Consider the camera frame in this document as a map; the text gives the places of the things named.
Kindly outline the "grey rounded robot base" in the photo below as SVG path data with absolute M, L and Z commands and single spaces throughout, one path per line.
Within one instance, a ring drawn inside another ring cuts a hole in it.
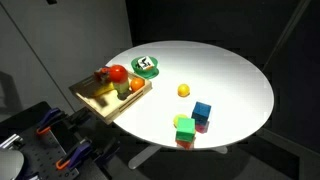
M 0 149 L 0 180 L 20 180 L 24 156 L 18 150 Z

